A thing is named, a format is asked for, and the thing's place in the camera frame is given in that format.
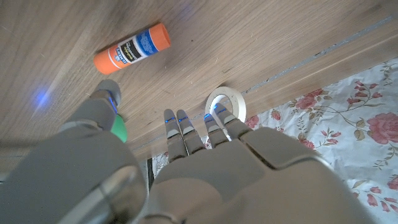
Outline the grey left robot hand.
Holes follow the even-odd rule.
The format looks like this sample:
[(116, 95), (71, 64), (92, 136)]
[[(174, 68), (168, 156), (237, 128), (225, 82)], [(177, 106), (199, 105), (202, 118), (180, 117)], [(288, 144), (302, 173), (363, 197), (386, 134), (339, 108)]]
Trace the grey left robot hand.
[(373, 223), (328, 163), (271, 128), (216, 104), (207, 149), (183, 110), (165, 110), (169, 163), (147, 188), (111, 132), (121, 101), (103, 80), (7, 176), (2, 223)]

